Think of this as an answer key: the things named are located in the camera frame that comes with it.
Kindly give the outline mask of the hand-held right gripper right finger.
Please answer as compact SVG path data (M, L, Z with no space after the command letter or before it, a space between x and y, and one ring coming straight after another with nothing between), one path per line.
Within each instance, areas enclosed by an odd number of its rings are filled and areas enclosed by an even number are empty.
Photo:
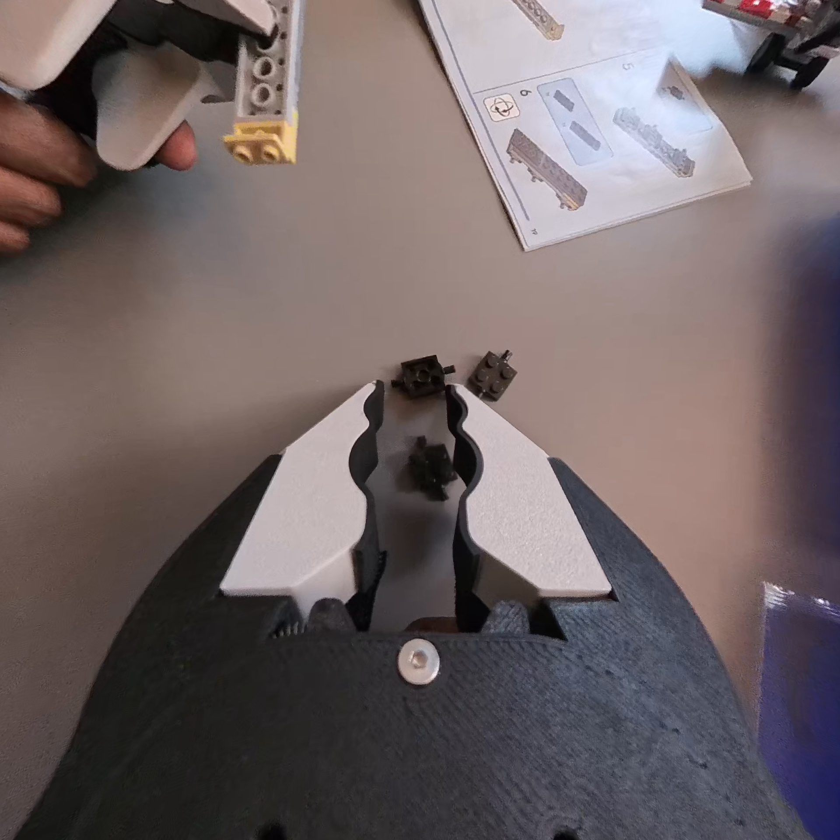
M455 620L477 633L502 602L526 620L549 601L611 599L613 587L540 446L464 385L446 388L458 501Z

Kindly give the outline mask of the blue plastic storage bin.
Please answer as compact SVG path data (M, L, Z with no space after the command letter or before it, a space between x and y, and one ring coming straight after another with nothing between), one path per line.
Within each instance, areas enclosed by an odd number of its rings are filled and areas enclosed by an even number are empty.
M780 503L795 543L838 571L839 219L791 252L780 338Z

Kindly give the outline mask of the black brick axle plate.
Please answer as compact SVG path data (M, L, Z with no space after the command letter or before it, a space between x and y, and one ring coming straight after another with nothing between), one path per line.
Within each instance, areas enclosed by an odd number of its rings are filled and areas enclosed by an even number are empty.
M432 396L445 391L446 377L456 373L453 365L443 365L435 354L406 360L400 374L392 380L392 388L408 398Z
M479 399L497 402L518 375L511 366L512 352L488 351L478 362L467 380L467 387Z
M432 501L446 501L447 488L457 478L447 446L429 443L425 436L416 437L407 470L413 486Z

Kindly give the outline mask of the person's left hand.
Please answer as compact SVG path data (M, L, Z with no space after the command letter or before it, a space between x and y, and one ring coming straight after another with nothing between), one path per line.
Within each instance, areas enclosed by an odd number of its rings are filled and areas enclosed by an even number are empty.
M90 144L54 114L2 90L2 255L25 251L33 229L61 216L59 189L89 185L99 163Z

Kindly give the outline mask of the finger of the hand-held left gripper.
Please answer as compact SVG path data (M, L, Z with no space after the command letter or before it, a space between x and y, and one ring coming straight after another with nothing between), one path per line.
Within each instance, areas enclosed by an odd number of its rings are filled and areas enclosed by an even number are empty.
M132 39L158 45L172 9L252 36L266 38L277 28L277 12L264 1L2 1L2 83L24 90L47 86L106 22Z
M181 49L122 49L95 65L96 147L111 168L148 164L201 102L229 102L234 65L204 62Z

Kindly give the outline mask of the grey and tan brick beam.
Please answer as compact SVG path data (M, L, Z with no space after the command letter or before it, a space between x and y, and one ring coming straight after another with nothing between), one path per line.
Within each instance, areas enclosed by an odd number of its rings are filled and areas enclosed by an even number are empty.
M305 2L269 2L268 35L238 37L233 132L225 148L246 165L295 164Z

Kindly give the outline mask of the red grey brick plane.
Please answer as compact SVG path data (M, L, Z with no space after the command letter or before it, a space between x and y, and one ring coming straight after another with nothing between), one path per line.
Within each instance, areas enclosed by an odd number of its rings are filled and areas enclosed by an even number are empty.
M839 57L838 1L703 1L703 9L766 33L748 75L771 67L793 72L790 89L801 91Z

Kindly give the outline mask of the instruction booklet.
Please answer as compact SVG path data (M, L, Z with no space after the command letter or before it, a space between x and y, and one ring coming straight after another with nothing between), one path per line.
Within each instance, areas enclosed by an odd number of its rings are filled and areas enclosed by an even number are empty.
M418 5L524 250L752 183L655 2Z

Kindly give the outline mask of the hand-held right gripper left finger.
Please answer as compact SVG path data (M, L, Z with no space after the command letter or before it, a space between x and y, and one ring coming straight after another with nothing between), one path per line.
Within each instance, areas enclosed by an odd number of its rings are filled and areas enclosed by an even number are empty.
M382 381L362 386L280 454L220 584L224 595L289 597L304 620L333 599L359 630L370 628L385 567L368 487L384 395Z

